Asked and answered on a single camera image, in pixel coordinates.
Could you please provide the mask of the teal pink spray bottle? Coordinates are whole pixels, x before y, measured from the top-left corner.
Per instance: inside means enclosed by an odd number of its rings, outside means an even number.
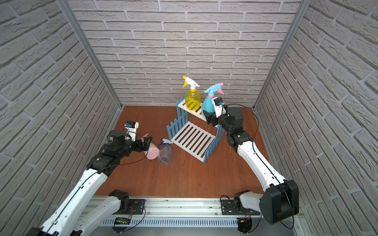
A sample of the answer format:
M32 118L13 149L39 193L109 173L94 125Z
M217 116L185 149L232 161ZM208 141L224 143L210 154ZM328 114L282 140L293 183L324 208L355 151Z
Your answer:
M224 94L221 90L223 86L223 83L217 83L211 87L209 87L204 92L207 93L207 97L205 98L203 104L202 104L202 115L204 115L204 112L206 111L209 114L212 114L215 112L214 104L212 103L212 99L215 97L215 92L219 92L220 94Z

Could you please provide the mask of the pink white spray bottle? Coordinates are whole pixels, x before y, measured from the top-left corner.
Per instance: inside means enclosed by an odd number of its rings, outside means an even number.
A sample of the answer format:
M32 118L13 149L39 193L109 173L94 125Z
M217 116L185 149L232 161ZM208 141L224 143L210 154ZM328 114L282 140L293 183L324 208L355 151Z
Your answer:
M148 151L144 151L144 153L145 153L147 159L153 160L153 159L158 157L159 149L152 142L151 145L150 145L150 149Z

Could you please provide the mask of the yellow spray bottle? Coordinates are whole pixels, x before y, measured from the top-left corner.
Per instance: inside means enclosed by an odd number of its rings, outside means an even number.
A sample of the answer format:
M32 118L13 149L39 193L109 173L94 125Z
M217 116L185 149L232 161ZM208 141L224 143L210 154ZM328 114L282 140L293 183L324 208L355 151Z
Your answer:
M197 91L197 87L200 87L200 85L190 77L184 76L183 79L185 80L183 87L190 86L190 90L185 97L185 104L189 110L197 111L201 105L201 97Z

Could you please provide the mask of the blue white slatted shelf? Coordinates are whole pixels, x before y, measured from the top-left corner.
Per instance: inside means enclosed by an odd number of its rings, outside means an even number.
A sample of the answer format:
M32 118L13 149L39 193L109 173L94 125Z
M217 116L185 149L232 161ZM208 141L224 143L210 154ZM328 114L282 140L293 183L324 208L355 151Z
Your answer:
M166 127L169 140L197 160L206 163L221 142L224 129L218 125L217 133L213 135L190 122L189 114L203 121L206 121L206 119L201 113L201 108L196 111L189 110L184 98L176 102L176 108L177 118Z

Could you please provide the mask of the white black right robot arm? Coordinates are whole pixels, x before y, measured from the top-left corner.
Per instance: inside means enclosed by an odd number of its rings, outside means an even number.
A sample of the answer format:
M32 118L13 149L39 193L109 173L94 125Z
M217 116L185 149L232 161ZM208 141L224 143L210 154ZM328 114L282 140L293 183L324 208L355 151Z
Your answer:
M242 210L258 211L270 224L281 222L299 213L299 188L295 181L286 180L259 151L255 141L243 128L244 117L238 108L204 112L208 124L220 125L227 133L229 145L246 161L258 178L264 193L251 191L237 196Z

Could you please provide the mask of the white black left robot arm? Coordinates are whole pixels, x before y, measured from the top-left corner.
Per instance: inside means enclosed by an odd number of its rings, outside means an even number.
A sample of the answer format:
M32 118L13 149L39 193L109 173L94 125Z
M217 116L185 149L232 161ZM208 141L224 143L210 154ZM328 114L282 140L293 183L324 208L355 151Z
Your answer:
M39 228L31 228L28 236L89 235L112 214L131 213L130 196L121 190L112 191L105 200L82 219L80 215L97 190L121 166L121 159L132 152L148 153L152 137L137 139L123 130L112 130L99 152L91 158L82 177L58 209Z

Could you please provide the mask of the clear blue spray bottle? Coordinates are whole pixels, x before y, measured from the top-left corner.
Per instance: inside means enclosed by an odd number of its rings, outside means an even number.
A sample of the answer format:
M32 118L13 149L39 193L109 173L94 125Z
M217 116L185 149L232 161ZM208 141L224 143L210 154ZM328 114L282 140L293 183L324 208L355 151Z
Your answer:
M162 164L169 164L172 159L172 148L170 145L173 144L172 141L168 139L161 139L159 146L163 145L158 153L158 161Z

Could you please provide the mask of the small green circuit board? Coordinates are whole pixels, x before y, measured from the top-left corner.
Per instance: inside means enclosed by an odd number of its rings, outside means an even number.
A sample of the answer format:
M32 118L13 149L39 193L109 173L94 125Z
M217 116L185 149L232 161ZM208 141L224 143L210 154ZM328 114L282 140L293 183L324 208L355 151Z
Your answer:
M131 221L132 220L130 218L116 217L114 225L129 225Z

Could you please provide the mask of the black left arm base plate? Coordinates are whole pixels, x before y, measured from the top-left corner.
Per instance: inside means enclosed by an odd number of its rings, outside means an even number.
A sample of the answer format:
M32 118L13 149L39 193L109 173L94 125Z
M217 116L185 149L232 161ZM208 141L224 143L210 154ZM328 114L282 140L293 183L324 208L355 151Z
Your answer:
M141 198L122 200L121 206L115 214L142 215L145 202L146 200Z

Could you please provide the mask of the aluminium front rail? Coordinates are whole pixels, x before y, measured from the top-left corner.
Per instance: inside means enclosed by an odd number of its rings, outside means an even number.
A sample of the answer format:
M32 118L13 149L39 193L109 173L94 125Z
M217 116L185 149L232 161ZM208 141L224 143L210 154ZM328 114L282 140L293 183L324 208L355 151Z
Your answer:
M80 219L99 206L105 198L93 197L80 215ZM237 229L238 218L250 218L253 221L254 235L270 228L270 224L260 216L258 211L246 209L246 214L222 215L220 198L132 197L130 199L138 198L146 200L142 215L114 213L98 227L110 227L116 233L124 233L141 227ZM130 218L132 221L129 225L114 225L116 217Z

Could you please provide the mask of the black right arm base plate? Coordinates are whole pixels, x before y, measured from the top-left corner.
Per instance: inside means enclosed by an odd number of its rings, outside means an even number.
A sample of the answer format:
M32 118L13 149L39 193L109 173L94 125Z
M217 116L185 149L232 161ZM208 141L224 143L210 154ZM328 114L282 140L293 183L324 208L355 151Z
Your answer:
M242 207L237 195L235 195L234 198L222 195L220 197L220 208L222 215L242 215L247 212L247 210Z

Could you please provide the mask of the aluminium corner post right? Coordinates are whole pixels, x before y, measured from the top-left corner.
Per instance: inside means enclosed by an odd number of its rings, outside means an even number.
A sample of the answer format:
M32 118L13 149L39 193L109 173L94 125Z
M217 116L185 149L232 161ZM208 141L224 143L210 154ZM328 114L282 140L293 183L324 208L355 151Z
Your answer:
M279 64L281 63L282 59L284 58L285 56L285 53L286 51L288 50L288 48L290 47L290 44L292 42L292 39L295 35L295 33L297 32L303 18L304 18L304 15L306 14L310 4L311 4L311 0L304 0L304 1L301 1L300 5L299 5L299 8L298 8L298 11L294 17L294 20L293 22L291 23L288 31L287 31L287 34L281 44L281 47L278 51L278 54L274 60L274 63L269 71L269 74L263 84L263 87L256 99L256 102L253 106L253 111L256 112L260 103L261 103L261 100L262 100L262 97L264 96L265 92L267 91L267 88L268 88L268 85L270 84L271 80L273 79L273 76L276 72L276 70L278 69L279 67Z

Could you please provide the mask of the aluminium corner post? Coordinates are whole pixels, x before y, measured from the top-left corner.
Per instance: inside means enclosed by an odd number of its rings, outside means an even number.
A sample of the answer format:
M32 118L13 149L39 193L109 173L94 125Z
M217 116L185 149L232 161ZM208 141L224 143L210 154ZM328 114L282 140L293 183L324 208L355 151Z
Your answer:
M304 15L306 14L310 4L311 4L311 0L304 0L304 1L301 1L300 5L299 5L299 8L298 8L298 11L294 17L294 20L293 22L291 23L288 31L287 31L287 34L281 44L281 47L278 51L278 54L274 60L274 63L269 71L269 74L263 84L263 87L256 99L256 102L253 106L253 111L256 112L260 103L261 103L261 100L262 100L262 97L264 96L265 92L267 91L267 88L268 88L268 85L270 84L271 80L273 79L273 76L276 72L276 70L278 69L279 67L279 64L281 63L282 59L284 58L285 56L285 53L286 51L288 50L288 48L290 47L290 44L292 42L292 39L295 35L295 33L297 32L303 18L304 18Z
M107 88L110 96L112 97L113 101L117 105L117 107L122 110L123 105L120 102L120 99L118 98L115 90L113 89L108 77L106 76L106 73L104 69L102 68L92 46L90 45L89 40L85 36L85 33L83 29L80 26L79 21L77 20L74 11L69 5L69 2L66 0L57 0L57 3L62 11L62 13L65 15L68 23L70 24L73 32L76 34L79 42L81 43L84 51L86 52L88 58L90 59L91 63L93 64L95 70L100 76L100 79L104 83L105 87Z

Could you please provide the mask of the aluminium corner post left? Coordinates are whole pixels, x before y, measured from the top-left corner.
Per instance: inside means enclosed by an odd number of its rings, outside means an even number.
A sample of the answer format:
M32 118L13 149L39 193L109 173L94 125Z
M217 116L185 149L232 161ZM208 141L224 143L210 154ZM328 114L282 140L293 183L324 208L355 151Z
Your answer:
M120 99L118 98L115 90L113 89L108 77L106 76L106 73L104 69L102 68L92 46L90 45L89 40L85 36L85 33L83 29L80 26L79 21L77 20L74 11L69 5L69 2L66 0L57 0L57 3L62 11L62 13L65 15L68 23L70 24L73 32L76 34L79 42L81 43L84 51L86 52L88 58L90 59L91 63L93 64L95 70L100 76L100 79L104 83L105 87L107 88L110 96L112 97L113 101L117 105L117 107L122 110L123 105L120 102Z

